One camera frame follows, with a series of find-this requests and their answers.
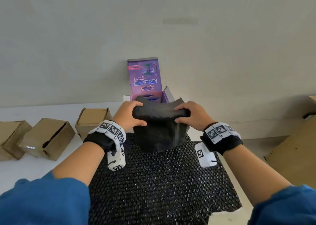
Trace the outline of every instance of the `right hand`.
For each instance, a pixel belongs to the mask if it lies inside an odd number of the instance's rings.
[[[175,120],[176,123],[185,123],[196,130],[204,131],[204,129],[211,123],[216,122],[204,110],[204,108],[192,101],[182,103],[175,108],[175,110],[189,109],[191,111],[190,117],[179,117]]]

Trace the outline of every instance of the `brown cardboard box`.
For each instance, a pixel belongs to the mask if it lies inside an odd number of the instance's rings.
[[[294,185],[316,189],[316,115],[265,156],[268,164]]]
[[[0,122],[0,161],[20,159],[24,151],[18,147],[19,140],[32,127],[24,121]]]
[[[68,121],[42,118],[26,133],[19,147],[35,156],[56,161],[75,135]]]
[[[104,120],[110,119],[112,116],[108,108],[83,108],[76,122],[78,135],[84,140],[89,131],[96,128]]]

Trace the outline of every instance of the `black wrist strap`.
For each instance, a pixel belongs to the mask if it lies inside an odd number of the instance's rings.
[[[93,142],[98,144],[105,153],[111,151],[116,152],[114,141],[102,133],[91,133],[84,139],[83,142]]]
[[[213,124],[215,124],[215,123],[208,125],[205,128],[205,130],[207,128],[209,128],[210,126],[212,126]],[[231,134],[225,138],[222,138],[220,141],[218,141],[214,144],[211,141],[210,137],[204,131],[203,135],[200,137],[200,139],[202,140],[202,142],[205,144],[205,146],[208,148],[209,151],[216,151],[220,155],[223,155],[224,152],[231,150],[240,144],[244,144],[243,141],[239,138],[239,136],[238,136],[239,134],[237,132],[235,132],[230,126],[225,125],[223,123],[220,123],[220,124],[222,124],[224,126],[224,128],[227,129],[227,131],[231,131],[231,133],[233,133],[235,135]]]

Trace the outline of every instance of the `purple box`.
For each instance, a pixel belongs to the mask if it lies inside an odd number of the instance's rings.
[[[158,58],[128,59],[127,67],[132,96],[124,96],[125,101],[133,101],[140,95],[158,103],[174,101],[168,86],[162,90]]]

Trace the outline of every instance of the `hand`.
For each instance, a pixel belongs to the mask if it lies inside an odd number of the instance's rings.
[[[175,120],[176,123],[185,123],[196,130],[204,131],[204,129],[211,123],[216,122],[204,110],[204,108],[192,101],[182,103],[175,108],[175,110],[189,109],[191,111],[190,117],[179,117]]]
[[[125,101],[112,119],[120,125],[125,132],[135,126],[147,126],[145,121],[133,118],[133,108],[136,106],[143,106],[143,103],[137,101]]]

